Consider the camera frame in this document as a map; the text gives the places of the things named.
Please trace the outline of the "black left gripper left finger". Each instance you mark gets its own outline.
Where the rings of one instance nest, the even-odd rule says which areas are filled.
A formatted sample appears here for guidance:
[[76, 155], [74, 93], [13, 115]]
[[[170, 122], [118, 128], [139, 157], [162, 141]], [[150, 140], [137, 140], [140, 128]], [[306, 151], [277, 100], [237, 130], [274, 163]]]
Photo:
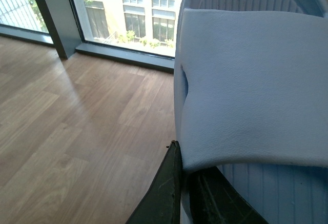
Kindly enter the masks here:
[[180, 223], [181, 179], [181, 150], [173, 140], [147, 193], [127, 223]]

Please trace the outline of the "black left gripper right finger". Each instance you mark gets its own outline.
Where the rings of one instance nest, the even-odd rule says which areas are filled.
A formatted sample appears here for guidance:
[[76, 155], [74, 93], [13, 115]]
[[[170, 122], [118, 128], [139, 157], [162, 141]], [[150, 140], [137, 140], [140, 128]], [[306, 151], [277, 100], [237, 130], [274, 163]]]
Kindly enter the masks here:
[[183, 223], [267, 223], [217, 167], [183, 170]]

